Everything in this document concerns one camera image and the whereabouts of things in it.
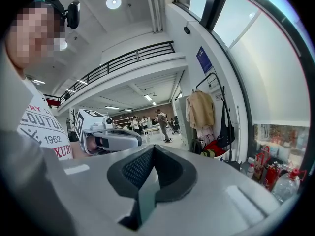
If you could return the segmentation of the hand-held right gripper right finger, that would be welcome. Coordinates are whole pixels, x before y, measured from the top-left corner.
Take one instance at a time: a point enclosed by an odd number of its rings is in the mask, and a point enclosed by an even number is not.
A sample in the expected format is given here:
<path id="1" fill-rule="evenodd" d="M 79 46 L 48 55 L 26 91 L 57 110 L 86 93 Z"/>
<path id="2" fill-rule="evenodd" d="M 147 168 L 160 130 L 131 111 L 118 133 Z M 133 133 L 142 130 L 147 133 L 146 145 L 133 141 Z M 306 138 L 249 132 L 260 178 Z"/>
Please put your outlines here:
<path id="1" fill-rule="evenodd" d="M 181 200 L 158 204 L 143 224 L 144 236 L 269 236 L 294 208 L 299 195 L 280 204 L 262 185 L 226 163 L 184 150 L 197 181 Z"/>

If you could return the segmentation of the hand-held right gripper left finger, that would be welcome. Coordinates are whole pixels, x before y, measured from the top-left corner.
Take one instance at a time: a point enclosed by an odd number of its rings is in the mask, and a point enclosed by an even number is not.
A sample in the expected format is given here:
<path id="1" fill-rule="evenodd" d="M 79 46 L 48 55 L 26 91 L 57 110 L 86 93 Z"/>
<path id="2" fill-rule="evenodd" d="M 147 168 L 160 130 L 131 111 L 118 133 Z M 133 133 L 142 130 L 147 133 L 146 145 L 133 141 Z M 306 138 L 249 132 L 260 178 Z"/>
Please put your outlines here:
<path id="1" fill-rule="evenodd" d="M 141 146 L 113 154 L 59 161 L 45 149 L 47 177 L 70 216 L 73 233 L 66 236 L 158 236 L 157 224 L 131 229 L 128 222 L 140 223 L 137 188 L 120 170 L 124 159 L 133 160 L 153 149 Z"/>

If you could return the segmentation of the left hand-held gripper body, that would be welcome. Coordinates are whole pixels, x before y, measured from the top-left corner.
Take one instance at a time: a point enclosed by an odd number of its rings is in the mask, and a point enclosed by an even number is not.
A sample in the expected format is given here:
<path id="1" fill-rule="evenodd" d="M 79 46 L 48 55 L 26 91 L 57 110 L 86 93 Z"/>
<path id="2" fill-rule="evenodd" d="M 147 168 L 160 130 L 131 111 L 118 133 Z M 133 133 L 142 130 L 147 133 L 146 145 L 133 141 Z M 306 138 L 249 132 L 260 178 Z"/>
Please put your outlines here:
<path id="1" fill-rule="evenodd" d="M 90 136 L 94 137 L 94 133 L 106 130 L 108 128 L 106 123 L 108 118 L 108 115 L 97 111 L 79 109 L 74 130 L 79 139 L 80 147 L 86 154 L 97 154 L 102 151 L 101 146 L 90 150 L 88 148 L 88 138 Z"/>

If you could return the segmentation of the black tripod stand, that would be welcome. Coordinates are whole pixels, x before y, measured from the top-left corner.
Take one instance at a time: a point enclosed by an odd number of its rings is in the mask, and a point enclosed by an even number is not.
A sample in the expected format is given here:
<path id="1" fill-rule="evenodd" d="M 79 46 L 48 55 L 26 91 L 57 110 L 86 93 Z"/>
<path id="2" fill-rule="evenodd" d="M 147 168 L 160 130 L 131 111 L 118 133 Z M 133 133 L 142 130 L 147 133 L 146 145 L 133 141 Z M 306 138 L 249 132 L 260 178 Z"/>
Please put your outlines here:
<path id="1" fill-rule="evenodd" d="M 227 105 L 227 102 L 226 102 L 226 97 L 225 97 L 225 92 L 224 92 L 224 86 L 221 85 L 221 82 L 217 76 L 217 74 L 215 72 L 210 72 L 208 75 L 206 75 L 205 79 L 203 79 L 197 86 L 196 88 L 198 88 L 204 81 L 207 81 L 208 78 L 210 76 L 214 76 L 215 79 L 217 80 L 218 84 L 219 84 L 219 88 L 220 88 L 220 92 L 222 94 L 222 99 L 221 100 L 224 100 L 225 101 L 225 107 L 226 107 L 226 110 L 225 110 L 225 113 L 227 113 L 228 111 L 228 105 Z M 236 170 L 240 170 L 240 164 L 236 161 L 236 160 L 232 160 L 232 144 L 229 147 L 229 150 L 230 150 L 230 154 L 229 154 L 229 158 L 227 160 L 224 160 L 225 163 L 227 163 L 228 165 L 232 166 L 233 168 L 235 168 Z"/>

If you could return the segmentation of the person's left forearm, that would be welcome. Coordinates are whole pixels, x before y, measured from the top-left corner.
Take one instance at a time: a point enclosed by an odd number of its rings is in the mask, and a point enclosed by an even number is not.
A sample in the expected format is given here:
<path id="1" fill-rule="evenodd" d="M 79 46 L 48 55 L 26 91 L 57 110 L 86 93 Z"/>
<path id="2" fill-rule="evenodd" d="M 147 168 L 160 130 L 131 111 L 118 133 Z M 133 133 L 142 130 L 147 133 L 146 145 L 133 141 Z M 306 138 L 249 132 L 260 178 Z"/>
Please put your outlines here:
<path id="1" fill-rule="evenodd" d="M 71 144 L 73 159 L 82 159 L 82 158 L 89 157 L 89 155 L 86 154 L 86 153 L 81 149 L 80 143 L 79 143 L 78 141 L 76 141 L 76 142 L 70 142 L 70 144 Z"/>

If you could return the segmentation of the person's left hand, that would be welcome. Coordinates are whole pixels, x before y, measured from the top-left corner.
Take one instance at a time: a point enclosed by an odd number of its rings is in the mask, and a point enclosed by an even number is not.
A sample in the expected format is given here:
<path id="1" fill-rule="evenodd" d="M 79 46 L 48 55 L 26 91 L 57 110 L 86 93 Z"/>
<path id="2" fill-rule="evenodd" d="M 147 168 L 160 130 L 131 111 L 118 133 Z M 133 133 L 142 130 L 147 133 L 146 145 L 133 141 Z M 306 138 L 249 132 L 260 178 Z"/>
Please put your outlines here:
<path id="1" fill-rule="evenodd" d="M 87 149 L 90 154 L 94 155 L 102 151 L 103 149 L 102 138 L 89 136 L 87 138 Z"/>

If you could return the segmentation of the white table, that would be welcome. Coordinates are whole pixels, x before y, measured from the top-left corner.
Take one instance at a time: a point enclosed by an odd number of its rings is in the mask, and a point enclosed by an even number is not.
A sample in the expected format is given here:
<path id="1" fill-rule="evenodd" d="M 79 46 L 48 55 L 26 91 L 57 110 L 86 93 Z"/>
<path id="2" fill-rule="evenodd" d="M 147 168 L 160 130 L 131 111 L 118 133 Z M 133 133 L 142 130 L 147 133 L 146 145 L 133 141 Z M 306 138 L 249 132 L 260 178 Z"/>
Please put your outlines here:
<path id="1" fill-rule="evenodd" d="M 153 135 L 154 131 L 158 131 L 158 133 L 160 134 L 161 139 L 163 140 L 163 133 L 162 133 L 160 127 L 148 128 L 148 129 L 143 130 L 144 140 L 145 140 L 146 143 L 148 143 L 148 138 L 150 137 L 150 134 Z"/>

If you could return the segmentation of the person's white printed shirt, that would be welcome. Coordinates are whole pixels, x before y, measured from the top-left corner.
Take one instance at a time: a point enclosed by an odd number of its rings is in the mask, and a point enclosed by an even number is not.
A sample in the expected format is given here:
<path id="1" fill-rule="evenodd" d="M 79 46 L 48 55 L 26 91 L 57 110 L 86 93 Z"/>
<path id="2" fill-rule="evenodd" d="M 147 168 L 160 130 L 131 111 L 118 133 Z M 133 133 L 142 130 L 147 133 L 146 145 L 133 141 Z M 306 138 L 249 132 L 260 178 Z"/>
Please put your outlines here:
<path id="1" fill-rule="evenodd" d="M 22 82 L 33 94 L 17 128 L 17 131 L 37 141 L 41 147 L 54 150 L 59 160 L 73 158 L 68 135 L 52 114 L 45 96 L 27 78 Z"/>

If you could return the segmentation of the white tote bag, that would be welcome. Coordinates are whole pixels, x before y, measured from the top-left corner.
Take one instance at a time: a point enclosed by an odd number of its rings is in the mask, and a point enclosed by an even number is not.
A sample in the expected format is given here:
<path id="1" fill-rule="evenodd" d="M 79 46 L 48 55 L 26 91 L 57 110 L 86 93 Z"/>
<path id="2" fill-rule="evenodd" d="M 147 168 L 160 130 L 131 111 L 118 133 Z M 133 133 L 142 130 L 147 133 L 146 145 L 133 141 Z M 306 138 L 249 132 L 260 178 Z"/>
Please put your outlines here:
<path id="1" fill-rule="evenodd" d="M 220 155 L 220 156 L 216 156 L 214 157 L 214 159 L 217 159 L 217 160 L 226 160 L 229 158 L 229 154 L 230 154 L 230 150 L 228 149 L 227 151 L 224 152 L 224 154 Z"/>

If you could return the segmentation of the black office chair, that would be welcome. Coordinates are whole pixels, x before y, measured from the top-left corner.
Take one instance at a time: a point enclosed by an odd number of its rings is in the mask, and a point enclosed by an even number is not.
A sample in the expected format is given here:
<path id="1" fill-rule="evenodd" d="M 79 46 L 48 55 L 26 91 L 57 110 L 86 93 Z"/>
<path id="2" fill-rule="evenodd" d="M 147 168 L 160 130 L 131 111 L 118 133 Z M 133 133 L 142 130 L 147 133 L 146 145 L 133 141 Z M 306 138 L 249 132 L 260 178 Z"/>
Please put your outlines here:
<path id="1" fill-rule="evenodd" d="M 177 116 L 175 116 L 174 119 L 171 120 L 171 126 L 172 126 L 172 134 L 175 134 L 175 133 L 180 134 L 180 127 L 179 127 L 179 121 L 178 121 Z"/>

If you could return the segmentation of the red fire extinguisher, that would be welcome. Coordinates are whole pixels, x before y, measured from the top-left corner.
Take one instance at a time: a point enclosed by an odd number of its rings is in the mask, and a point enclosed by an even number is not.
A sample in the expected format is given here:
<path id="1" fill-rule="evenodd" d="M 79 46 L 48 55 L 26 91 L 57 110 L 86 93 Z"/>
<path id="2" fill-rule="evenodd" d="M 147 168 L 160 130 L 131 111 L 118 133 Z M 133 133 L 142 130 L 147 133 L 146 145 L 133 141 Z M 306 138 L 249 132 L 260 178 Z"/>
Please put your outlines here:
<path id="1" fill-rule="evenodd" d="M 281 164 L 277 161 L 268 166 L 263 182 L 263 185 L 267 190 L 271 191 L 275 181 L 277 180 L 280 170 Z"/>

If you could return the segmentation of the red bag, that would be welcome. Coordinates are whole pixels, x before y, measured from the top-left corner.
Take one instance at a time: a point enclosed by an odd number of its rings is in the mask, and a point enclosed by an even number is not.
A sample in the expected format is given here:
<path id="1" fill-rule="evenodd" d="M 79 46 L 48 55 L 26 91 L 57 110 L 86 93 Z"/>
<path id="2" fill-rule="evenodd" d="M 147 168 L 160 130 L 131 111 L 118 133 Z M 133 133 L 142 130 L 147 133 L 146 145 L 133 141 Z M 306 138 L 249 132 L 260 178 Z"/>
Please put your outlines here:
<path id="1" fill-rule="evenodd" d="M 211 149 L 215 152 L 216 156 L 220 156 L 222 154 L 224 154 L 225 150 L 221 147 L 218 146 L 217 144 L 217 140 L 213 140 L 212 142 L 210 142 L 209 144 L 207 144 L 203 151 L 204 150 L 208 150 L 208 149 Z"/>

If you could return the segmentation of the white cabinet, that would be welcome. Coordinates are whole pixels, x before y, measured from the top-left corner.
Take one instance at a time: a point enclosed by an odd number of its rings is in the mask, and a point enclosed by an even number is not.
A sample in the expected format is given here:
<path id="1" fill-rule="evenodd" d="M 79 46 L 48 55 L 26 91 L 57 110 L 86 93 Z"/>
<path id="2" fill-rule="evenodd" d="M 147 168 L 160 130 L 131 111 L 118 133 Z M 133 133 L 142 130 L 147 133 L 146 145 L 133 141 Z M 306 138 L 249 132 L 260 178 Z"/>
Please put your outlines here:
<path id="1" fill-rule="evenodd" d="M 194 129 L 191 128 L 190 123 L 187 121 L 186 117 L 186 98 L 183 96 L 175 101 L 175 108 L 179 123 L 179 128 L 182 137 L 182 149 L 190 151 L 191 143 L 194 139 Z"/>

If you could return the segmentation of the clear water jug red cap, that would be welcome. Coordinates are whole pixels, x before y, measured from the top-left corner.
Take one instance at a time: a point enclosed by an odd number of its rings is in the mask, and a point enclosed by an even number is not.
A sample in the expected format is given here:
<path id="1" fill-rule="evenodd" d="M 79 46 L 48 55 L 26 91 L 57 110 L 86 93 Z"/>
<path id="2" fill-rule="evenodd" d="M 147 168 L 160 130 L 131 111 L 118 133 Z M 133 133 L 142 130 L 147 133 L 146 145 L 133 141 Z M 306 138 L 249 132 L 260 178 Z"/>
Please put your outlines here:
<path id="1" fill-rule="evenodd" d="M 301 182 L 307 174 L 306 170 L 294 168 L 291 172 L 282 175 L 275 183 L 271 193 L 283 204 L 286 200 L 297 194 Z"/>

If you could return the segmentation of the pink garment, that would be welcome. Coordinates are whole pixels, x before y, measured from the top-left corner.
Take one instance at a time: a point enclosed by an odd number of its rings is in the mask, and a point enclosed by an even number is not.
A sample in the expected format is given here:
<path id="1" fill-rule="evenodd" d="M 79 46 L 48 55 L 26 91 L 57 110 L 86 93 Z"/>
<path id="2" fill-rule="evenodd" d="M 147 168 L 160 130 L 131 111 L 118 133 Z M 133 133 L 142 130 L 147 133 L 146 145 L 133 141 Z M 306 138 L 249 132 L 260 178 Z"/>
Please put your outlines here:
<path id="1" fill-rule="evenodd" d="M 202 140 L 205 144 L 209 144 L 214 140 L 214 133 L 211 127 L 205 127 L 197 129 L 197 137 Z"/>

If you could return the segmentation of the white mop pole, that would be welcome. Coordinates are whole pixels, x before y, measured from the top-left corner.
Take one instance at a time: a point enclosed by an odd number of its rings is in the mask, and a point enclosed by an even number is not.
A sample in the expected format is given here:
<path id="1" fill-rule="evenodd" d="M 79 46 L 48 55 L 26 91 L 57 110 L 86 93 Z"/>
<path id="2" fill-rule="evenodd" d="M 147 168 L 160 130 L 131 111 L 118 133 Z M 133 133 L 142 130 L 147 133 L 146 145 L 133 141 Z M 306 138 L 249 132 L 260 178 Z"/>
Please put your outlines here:
<path id="1" fill-rule="evenodd" d="M 236 161 L 239 162 L 240 157 L 240 147 L 241 147 L 241 125 L 240 125 L 240 112 L 239 112 L 240 105 L 237 105 L 237 118 L 238 118 L 238 142 L 237 142 L 237 154 L 236 154 Z"/>

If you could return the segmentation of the black balcony railing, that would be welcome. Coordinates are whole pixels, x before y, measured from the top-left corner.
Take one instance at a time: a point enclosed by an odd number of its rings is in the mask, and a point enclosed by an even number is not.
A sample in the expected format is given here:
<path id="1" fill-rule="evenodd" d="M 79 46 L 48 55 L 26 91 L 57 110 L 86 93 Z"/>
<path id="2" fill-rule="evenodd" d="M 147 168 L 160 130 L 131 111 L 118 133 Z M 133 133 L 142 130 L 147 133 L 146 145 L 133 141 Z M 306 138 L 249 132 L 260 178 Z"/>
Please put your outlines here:
<path id="1" fill-rule="evenodd" d="M 50 108 L 59 108 L 69 98 L 76 95 L 79 91 L 114 71 L 123 69 L 140 61 L 172 53 L 175 53 L 173 40 L 152 44 L 130 51 L 104 64 L 101 64 L 99 67 L 95 68 L 94 70 L 83 76 L 81 79 L 79 79 L 77 82 L 75 82 L 68 89 L 66 89 L 61 96 L 52 96 L 46 94 L 45 100 L 47 101 L 47 104 Z"/>

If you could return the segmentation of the beige coat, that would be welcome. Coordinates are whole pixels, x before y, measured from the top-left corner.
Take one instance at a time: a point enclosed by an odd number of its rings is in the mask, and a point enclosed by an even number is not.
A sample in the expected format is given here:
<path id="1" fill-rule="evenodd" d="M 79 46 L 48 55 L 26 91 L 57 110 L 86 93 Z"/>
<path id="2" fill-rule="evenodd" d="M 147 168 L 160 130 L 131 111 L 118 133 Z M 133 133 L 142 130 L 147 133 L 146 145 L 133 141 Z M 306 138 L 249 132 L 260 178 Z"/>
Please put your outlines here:
<path id="1" fill-rule="evenodd" d="M 186 119 L 193 129 L 215 124 L 214 103 L 209 94 L 196 90 L 186 98 Z"/>

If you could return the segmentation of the round ceiling lamp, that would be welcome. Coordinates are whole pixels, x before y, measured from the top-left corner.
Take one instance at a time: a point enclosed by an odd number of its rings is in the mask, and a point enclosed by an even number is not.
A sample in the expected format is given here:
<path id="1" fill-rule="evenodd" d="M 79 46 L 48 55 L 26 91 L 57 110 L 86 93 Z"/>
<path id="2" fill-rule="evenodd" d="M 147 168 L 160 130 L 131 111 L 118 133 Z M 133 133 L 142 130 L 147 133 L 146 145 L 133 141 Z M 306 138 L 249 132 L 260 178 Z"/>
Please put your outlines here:
<path id="1" fill-rule="evenodd" d="M 106 1 L 106 6 L 112 10 L 119 8 L 121 4 L 122 4 L 121 0 L 107 0 Z"/>

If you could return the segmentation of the white roller blind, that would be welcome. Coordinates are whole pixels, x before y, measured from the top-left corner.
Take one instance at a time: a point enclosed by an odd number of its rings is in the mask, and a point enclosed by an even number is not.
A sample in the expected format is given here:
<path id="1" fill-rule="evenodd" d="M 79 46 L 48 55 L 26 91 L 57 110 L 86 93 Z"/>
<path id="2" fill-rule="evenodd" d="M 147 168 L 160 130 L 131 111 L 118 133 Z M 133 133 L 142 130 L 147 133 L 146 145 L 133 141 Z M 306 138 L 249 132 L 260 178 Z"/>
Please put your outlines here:
<path id="1" fill-rule="evenodd" d="M 302 66 L 273 20 L 248 0 L 226 0 L 214 32 L 237 65 L 253 123 L 310 126 Z"/>

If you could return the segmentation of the red-handled gift bag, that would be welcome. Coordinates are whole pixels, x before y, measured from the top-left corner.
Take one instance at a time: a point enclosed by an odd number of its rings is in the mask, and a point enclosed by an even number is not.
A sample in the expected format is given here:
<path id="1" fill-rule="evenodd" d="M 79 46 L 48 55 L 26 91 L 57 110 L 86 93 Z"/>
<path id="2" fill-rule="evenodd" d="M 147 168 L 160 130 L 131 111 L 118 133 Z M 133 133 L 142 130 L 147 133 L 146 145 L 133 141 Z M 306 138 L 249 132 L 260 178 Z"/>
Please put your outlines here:
<path id="1" fill-rule="evenodd" d="M 261 152 L 255 156 L 253 176 L 256 180 L 261 180 L 264 168 L 267 165 L 270 158 L 271 155 L 269 146 L 263 147 Z"/>

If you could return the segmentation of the blue wall poster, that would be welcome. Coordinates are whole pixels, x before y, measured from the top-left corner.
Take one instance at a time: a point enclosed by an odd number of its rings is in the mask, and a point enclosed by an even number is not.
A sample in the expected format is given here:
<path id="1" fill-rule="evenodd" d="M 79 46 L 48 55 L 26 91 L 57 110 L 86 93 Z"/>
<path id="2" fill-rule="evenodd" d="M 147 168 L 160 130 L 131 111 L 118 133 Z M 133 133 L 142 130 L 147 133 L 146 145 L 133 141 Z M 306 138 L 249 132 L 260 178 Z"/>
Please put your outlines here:
<path id="1" fill-rule="evenodd" d="M 199 61 L 199 64 L 201 65 L 203 72 L 206 74 L 211 69 L 212 63 L 202 46 L 199 48 L 196 57 Z"/>

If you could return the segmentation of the black window frame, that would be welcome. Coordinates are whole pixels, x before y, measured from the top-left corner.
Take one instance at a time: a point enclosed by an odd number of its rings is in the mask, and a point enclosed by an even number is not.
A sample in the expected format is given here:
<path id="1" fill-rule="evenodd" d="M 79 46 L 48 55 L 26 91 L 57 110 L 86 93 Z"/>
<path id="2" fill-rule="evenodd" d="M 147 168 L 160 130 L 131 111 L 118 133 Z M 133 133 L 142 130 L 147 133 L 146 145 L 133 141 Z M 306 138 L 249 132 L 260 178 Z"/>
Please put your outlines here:
<path id="1" fill-rule="evenodd" d="M 270 147 L 270 153 L 285 164 L 305 170 L 315 160 L 315 57 L 302 23 L 286 0 L 248 0 L 264 12 L 280 28 L 296 52 L 306 79 L 310 101 L 310 126 L 255 124 L 245 85 L 232 56 L 214 26 L 226 0 L 165 0 L 167 32 L 175 41 L 175 49 L 186 56 L 188 69 L 180 82 L 183 96 L 195 90 L 209 94 L 214 103 L 214 138 L 221 130 L 222 94 L 212 75 L 198 88 L 196 86 L 210 72 L 215 72 L 224 86 L 235 140 L 232 160 L 236 160 L 238 142 L 237 105 L 240 105 L 241 147 L 239 161 L 246 161 Z M 190 34 L 184 32 L 188 27 Z M 196 54 L 203 47 L 212 67 L 205 74 Z"/>

